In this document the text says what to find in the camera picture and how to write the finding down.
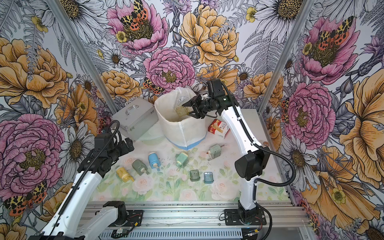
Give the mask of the yellow pencil sharpener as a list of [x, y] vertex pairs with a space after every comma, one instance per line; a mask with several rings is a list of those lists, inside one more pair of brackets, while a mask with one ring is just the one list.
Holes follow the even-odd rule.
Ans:
[[131, 176], [131, 174], [124, 168], [120, 167], [116, 170], [116, 173], [118, 177], [124, 182], [127, 183], [129, 181], [134, 182], [134, 178]]

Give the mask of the dark green pencil sharpener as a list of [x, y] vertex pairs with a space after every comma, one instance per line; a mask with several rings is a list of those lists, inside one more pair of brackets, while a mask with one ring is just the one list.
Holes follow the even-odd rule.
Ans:
[[142, 160], [135, 160], [132, 162], [133, 169], [142, 176], [143, 174], [149, 174], [147, 165]]

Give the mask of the translucent yellow shavings tray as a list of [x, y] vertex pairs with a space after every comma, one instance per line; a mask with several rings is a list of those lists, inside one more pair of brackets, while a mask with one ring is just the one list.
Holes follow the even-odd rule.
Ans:
[[175, 108], [175, 112], [179, 118], [182, 118], [182, 117], [188, 116], [190, 113], [190, 110], [188, 107], [179, 106], [179, 107]]

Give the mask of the blue pencil sharpener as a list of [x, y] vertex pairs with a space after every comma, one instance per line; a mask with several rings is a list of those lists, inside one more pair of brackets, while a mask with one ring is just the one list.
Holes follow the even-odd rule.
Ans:
[[150, 153], [148, 155], [148, 161], [149, 161], [150, 167], [152, 169], [156, 169], [158, 172], [160, 171], [161, 162], [160, 162], [160, 159], [156, 153]]

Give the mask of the grey-green pencil sharpener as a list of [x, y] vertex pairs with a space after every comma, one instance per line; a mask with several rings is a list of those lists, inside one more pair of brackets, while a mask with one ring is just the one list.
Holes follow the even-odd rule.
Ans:
[[215, 144], [209, 148], [207, 151], [207, 155], [209, 157], [209, 161], [218, 158], [222, 153], [222, 148], [225, 147], [227, 144]]

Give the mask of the translucent blue shavings tray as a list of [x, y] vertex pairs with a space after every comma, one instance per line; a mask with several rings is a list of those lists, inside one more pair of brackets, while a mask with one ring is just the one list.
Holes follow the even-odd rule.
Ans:
[[214, 182], [214, 176], [212, 172], [204, 172], [204, 184], [212, 184]]

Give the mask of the translucent green shavings tray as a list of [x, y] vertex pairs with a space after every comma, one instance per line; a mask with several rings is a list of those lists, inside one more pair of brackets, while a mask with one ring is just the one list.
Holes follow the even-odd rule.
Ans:
[[197, 182], [200, 180], [199, 170], [190, 170], [190, 180], [191, 182]]

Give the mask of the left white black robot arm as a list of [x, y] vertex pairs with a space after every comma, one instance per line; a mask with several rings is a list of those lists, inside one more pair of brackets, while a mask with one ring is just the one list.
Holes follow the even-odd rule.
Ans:
[[79, 225], [102, 179], [121, 156], [134, 150], [132, 140], [123, 139], [119, 128], [119, 121], [113, 120], [95, 137], [95, 147], [80, 164], [63, 203], [41, 233], [31, 236], [31, 240], [96, 240], [111, 224], [120, 226], [128, 220], [125, 203], [109, 201], [86, 224]]

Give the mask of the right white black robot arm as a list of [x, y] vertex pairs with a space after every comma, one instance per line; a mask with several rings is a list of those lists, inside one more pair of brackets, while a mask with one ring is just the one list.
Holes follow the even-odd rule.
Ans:
[[[207, 117], [208, 112], [215, 111], [229, 125], [240, 148], [241, 157], [235, 161], [235, 169], [243, 179], [241, 197], [238, 202], [238, 216], [242, 224], [248, 224], [261, 217], [265, 210], [258, 204], [258, 184], [264, 183], [274, 187], [285, 187], [293, 183], [297, 171], [287, 157], [263, 147], [253, 135], [246, 123], [239, 103], [227, 86], [219, 79], [208, 82], [208, 95], [197, 95], [184, 104], [193, 110], [189, 114], [196, 119]], [[292, 170], [291, 177], [282, 183], [274, 183], [261, 178], [271, 155], [285, 161]]]

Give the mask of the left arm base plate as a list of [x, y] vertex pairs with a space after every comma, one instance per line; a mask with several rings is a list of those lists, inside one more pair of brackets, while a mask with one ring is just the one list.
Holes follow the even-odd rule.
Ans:
[[121, 224], [112, 223], [109, 225], [109, 228], [130, 228], [130, 227], [140, 227], [143, 221], [143, 210], [127, 210], [127, 217]]

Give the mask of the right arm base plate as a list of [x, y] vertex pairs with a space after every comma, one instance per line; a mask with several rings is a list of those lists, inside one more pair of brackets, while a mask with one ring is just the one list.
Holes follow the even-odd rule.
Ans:
[[267, 224], [265, 213], [260, 208], [250, 211], [225, 209], [224, 220], [227, 226], [264, 226]]

